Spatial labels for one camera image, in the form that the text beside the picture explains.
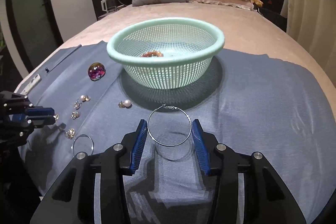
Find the pearl earring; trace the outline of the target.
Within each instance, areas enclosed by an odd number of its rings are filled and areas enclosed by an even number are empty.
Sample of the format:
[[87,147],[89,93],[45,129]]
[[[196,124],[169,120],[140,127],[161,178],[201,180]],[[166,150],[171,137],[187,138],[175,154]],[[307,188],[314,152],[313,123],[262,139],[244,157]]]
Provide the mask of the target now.
[[131,100],[120,101],[120,102],[118,103],[118,106],[119,106],[120,108],[127,108],[127,109],[129,109],[129,108],[132,107],[132,102],[131,102]]
[[80,96],[80,100],[82,101],[82,102],[87,102],[87,101],[90,101],[91,100],[91,98],[88,96],[88,95],[81,95]]

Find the silver hoop earring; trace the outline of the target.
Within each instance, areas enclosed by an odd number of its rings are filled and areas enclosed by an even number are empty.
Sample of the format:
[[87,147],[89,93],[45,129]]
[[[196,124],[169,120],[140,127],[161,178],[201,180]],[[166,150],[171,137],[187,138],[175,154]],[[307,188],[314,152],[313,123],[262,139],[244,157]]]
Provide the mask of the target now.
[[73,156],[78,153],[86,153],[87,155],[93,155],[95,144],[93,139],[86,134],[78,135],[71,146]]
[[147,133],[155,144],[167,148],[182,147],[191,137],[191,117],[183,109],[163,104],[147,119]]

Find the silver flower earring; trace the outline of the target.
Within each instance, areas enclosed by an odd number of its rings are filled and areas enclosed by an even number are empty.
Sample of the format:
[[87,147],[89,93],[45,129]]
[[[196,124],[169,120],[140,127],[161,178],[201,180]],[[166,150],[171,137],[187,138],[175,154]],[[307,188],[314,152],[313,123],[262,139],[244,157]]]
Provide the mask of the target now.
[[73,111],[72,113],[71,113],[71,118],[72,119],[77,119],[77,118],[79,118],[80,117],[80,112],[78,112],[78,111]]

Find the small silver stud earring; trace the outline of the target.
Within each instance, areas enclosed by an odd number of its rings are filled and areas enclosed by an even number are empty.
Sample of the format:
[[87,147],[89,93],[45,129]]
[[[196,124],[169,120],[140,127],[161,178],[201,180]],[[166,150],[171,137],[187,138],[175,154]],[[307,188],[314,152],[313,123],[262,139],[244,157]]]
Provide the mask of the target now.
[[80,107],[81,107],[81,102],[79,102],[79,101],[77,100],[77,101],[74,103],[74,108],[75,108],[76,110],[79,110]]

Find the silver cluster earring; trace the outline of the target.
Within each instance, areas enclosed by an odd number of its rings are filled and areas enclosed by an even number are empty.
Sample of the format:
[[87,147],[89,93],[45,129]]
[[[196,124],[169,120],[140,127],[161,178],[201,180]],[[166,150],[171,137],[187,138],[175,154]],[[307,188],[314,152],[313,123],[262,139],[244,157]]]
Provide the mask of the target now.
[[67,138],[67,139],[73,139],[74,138],[74,136],[75,136],[75,134],[76,134],[76,131],[75,131],[75,129],[74,128],[70,128],[70,129],[68,129],[66,132],[65,132],[65,137]]

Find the iridescent glass dome paperweight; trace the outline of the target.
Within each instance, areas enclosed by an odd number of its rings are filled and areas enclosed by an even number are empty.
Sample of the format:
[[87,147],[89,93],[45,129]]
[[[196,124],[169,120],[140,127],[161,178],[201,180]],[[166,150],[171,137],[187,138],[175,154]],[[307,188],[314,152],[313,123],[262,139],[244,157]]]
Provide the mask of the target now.
[[98,81],[105,76],[105,67],[102,63],[96,62],[88,68],[88,76],[92,81]]

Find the blue grey cloth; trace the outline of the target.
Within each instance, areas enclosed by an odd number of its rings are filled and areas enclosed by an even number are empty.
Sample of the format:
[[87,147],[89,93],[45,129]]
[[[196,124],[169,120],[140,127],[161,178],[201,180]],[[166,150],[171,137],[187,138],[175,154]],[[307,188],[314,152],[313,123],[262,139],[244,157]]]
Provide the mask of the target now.
[[196,82],[174,90],[136,83],[106,44],[63,49],[39,70],[29,100],[59,119],[19,149],[46,193],[74,152],[104,152],[150,122],[141,164],[124,177],[133,223],[206,223],[216,180],[201,173],[189,123],[234,151],[268,159],[311,223],[335,190],[335,119],[315,77],[302,66],[222,50]]

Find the mint green plastic basket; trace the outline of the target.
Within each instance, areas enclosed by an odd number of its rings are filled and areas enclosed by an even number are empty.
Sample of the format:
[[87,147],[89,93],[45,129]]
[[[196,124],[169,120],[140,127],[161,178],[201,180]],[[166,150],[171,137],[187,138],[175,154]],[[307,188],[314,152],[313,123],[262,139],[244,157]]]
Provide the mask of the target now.
[[120,30],[110,38],[106,51],[138,84],[166,90],[201,78],[224,43],[222,30],[213,24],[170,17]]

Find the white bedside device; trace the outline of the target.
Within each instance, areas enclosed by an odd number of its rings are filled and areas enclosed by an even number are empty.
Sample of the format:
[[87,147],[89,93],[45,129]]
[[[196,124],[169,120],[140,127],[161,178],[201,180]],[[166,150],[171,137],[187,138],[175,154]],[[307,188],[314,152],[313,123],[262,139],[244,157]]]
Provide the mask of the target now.
[[101,8],[105,13],[115,12],[117,10],[115,0],[101,0]]

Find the beige bed blanket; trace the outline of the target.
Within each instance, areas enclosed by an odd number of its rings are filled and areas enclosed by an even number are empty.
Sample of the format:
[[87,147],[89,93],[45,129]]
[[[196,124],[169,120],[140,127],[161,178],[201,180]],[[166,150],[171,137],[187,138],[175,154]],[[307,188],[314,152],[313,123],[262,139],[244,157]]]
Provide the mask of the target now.
[[335,110],[335,87],[316,61],[289,35],[257,12],[226,6],[169,3],[140,7],[128,6],[92,24],[67,40],[61,49],[105,42],[119,30],[144,20],[163,17],[187,17],[203,20],[220,28],[224,47],[250,54],[289,61],[307,69],[317,80],[331,110]]

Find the lower beige ruffled pillow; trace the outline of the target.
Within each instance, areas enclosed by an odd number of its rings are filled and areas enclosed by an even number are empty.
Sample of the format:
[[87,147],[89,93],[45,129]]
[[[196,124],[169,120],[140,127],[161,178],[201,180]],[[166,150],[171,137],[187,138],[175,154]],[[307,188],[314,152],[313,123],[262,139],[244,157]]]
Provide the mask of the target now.
[[245,0],[190,0],[191,3],[204,3],[209,5],[231,6],[244,10],[253,10],[251,1]]

